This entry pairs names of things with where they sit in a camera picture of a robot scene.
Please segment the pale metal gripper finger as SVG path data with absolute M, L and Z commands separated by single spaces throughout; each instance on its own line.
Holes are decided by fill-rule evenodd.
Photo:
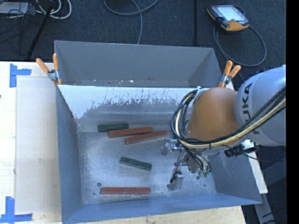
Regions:
M 165 138 L 164 144 L 161 146 L 161 155 L 166 156 L 169 152 L 181 151 L 182 149 L 182 144 L 178 139 Z
M 181 189 L 183 184 L 184 175 L 180 171 L 173 172 L 169 183 L 167 184 L 167 188 L 170 191 Z

